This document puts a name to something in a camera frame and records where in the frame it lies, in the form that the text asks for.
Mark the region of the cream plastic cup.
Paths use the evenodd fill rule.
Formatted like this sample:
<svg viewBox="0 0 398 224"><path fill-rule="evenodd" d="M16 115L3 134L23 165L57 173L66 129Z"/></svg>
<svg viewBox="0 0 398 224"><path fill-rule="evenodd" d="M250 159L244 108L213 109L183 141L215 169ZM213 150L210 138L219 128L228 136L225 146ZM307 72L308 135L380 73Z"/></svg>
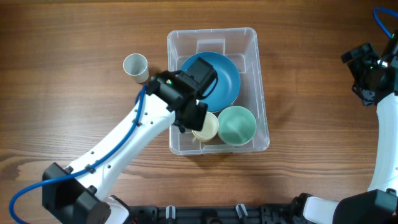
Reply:
<svg viewBox="0 0 398 224"><path fill-rule="evenodd" d="M218 118L210 112L206 113L203 128L201 131L192 130L193 135L201 142L207 142L213 139L219 129Z"/></svg>

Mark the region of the mint green bowl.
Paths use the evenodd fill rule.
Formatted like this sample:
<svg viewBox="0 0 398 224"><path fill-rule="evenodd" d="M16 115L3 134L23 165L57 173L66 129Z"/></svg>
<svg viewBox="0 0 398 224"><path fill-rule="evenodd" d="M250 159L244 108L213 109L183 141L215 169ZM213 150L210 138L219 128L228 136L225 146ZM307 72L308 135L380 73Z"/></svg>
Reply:
<svg viewBox="0 0 398 224"><path fill-rule="evenodd" d="M245 107L230 106L218 115L218 136L226 144L242 146L255 135L257 122Z"/></svg>

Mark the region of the grey plastic cup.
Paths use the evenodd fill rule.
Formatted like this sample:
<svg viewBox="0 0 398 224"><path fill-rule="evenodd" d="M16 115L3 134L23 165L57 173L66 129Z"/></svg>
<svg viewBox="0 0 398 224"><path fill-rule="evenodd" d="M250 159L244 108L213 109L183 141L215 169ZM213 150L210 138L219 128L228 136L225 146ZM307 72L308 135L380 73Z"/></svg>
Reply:
<svg viewBox="0 0 398 224"><path fill-rule="evenodd" d="M149 78L148 62L142 54L128 55L124 59L123 69L136 83L144 83Z"/></svg>

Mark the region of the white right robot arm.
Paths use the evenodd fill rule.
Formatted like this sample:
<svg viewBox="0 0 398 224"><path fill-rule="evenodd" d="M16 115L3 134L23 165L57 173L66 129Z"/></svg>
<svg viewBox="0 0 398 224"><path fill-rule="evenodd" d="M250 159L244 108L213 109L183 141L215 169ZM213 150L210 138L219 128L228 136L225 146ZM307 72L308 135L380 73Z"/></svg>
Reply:
<svg viewBox="0 0 398 224"><path fill-rule="evenodd" d="M364 106L376 107L376 165L367 192L339 202L309 196L302 216L310 223L397 223L397 33L382 54L366 43L341 59L353 75L352 91Z"/></svg>

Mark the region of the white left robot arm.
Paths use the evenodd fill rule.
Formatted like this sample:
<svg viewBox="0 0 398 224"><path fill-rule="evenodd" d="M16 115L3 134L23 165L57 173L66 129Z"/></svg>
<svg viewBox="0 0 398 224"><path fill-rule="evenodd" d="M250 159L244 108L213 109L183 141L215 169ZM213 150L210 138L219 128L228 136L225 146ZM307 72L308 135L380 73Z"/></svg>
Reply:
<svg viewBox="0 0 398 224"><path fill-rule="evenodd" d="M132 111L92 150L63 169L43 173L42 205L61 223L127 223L129 206L109 191L125 167L162 131L177 126L200 131L218 74L198 57L186 70L155 74Z"/></svg>

